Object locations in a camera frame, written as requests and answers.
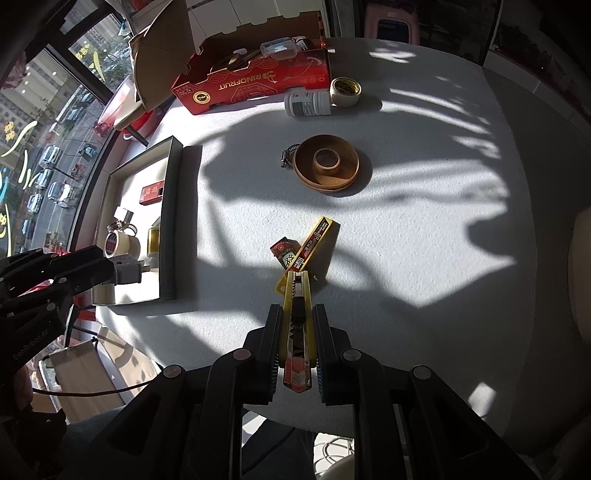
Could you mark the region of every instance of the window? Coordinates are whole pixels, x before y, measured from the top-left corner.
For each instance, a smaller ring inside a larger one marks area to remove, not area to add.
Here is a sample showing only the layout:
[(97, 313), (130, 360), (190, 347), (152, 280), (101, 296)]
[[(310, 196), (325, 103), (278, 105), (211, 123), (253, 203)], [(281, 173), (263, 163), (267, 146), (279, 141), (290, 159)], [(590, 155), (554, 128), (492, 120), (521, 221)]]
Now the window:
[(47, 52), (26, 72), (33, 74), (17, 87), (0, 89), (7, 110), (0, 118), (0, 258), (67, 248), (106, 141), (95, 131), (104, 106)]
[(130, 37), (119, 35), (120, 29), (119, 20), (109, 15), (70, 47), (76, 58), (111, 90), (116, 90), (131, 74)]
[(72, 10), (66, 15), (60, 31), (62, 33), (68, 33), (72, 27), (84, 20), (84, 18), (95, 11), (96, 8), (96, 3), (93, 0), (78, 0), (72, 7)]

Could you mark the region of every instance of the road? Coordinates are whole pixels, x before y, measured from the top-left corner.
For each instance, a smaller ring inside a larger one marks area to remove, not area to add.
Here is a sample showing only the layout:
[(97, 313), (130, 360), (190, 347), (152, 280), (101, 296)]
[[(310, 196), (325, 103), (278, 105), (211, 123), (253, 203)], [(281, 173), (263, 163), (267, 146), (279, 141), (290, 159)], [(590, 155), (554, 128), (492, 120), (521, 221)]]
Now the road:
[[(54, 145), (57, 145), (62, 149), (62, 154), (56, 165), (59, 170), (69, 173), (76, 163), (82, 163), (87, 169), (83, 173), (81, 181), (75, 181), (63, 173), (54, 170), (47, 188), (44, 190), (37, 190), (35, 188), (31, 189), (30, 194), (42, 193), (44, 198), (39, 212), (33, 215), (33, 219), (36, 221), (35, 230), (33, 232), (32, 240), (28, 240), (25, 243), (25, 248), (31, 249), (42, 247), (45, 243), (47, 233), (57, 233), (60, 241), (65, 242), (67, 240), (74, 221), (76, 208), (63, 208), (56, 205), (47, 198), (47, 190), (53, 182), (59, 181), (72, 185), (78, 190), (78, 195), (82, 193), (82, 188), (88, 178), (92, 166), (92, 160), (86, 161), (85, 159), (82, 159), (78, 154), (78, 150), (81, 146), (86, 144), (92, 144), (97, 150), (100, 150), (104, 140), (96, 135), (93, 126), (102, 111), (103, 105), (100, 102), (92, 102), (85, 109), (83, 116), (76, 122), (74, 128), (61, 138), (60, 141), (55, 141)], [(33, 170), (33, 175), (38, 171), (43, 170), (43, 167), (38, 164), (31, 165), (31, 168)]]

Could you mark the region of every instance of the cardboard flap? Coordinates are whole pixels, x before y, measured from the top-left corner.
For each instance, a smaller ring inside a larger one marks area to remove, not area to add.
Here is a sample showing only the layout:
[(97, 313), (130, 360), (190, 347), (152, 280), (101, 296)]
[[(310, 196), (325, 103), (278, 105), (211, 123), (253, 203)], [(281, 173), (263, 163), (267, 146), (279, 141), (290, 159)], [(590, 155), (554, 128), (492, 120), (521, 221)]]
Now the cardboard flap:
[(125, 97), (121, 107), (119, 107), (113, 126), (116, 130), (122, 131), (140, 119), (144, 113), (146, 113), (144, 105), (135, 100), (135, 95), (130, 93)]
[(186, 1), (171, 0), (129, 43), (135, 52), (135, 88), (149, 112), (170, 96), (170, 87), (195, 53)]
[(218, 33), (201, 43), (203, 51), (214, 51), (218, 58), (225, 57), (237, 48), (253, 50), (261, 43), (282, 37), (324, 37), (322, 17), (318, 10), (301, 12), (297, 17), (272, 17), (263, 24), (240, 25), (231, 33)]

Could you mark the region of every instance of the open cardboard box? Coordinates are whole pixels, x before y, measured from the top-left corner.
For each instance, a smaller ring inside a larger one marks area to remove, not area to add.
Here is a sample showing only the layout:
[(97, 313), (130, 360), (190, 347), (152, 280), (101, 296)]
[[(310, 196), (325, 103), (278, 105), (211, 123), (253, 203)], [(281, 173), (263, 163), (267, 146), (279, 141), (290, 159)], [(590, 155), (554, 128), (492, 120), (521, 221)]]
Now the open cardboard box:
[[(261, 43), (282, 37), (305, 36), (311, 50), (291, 60), (253, 60), (246, 68), (229, 72), (210, 69), (235, 50), (260, 48)], [(293, 18), (274, 17), (260, 25), (241, 25), (203, 41), (196, 53), (185, 0), (171, 0), (152, 24), (129, 42), (134, 64), (135, 97), (128, 95), (115, 121), (124, 129), (143, 113), (163, 103), (172, 92), (197, 115), (217, 103), (273, 95), (291, 87), (327, 89), (330, 70), (324, 26), (319, 11)]]

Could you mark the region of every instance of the building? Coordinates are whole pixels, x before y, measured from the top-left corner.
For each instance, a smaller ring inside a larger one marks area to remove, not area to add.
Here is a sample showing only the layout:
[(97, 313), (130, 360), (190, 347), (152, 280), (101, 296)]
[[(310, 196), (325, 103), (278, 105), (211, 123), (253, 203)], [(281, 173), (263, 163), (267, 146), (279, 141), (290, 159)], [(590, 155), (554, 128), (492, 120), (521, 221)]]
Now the building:
[(17, 148), (0, 164), (14, 170), (24, 150), (31, 151), (41, 140), (61, 111), (78, 82), (46, 51), (42, 51), (26, 67), (26, 74), (18, 87), (0, 90), (0, 153), (9, 150), (19, 133), (32, 121), (37, 126), (26, 134)]

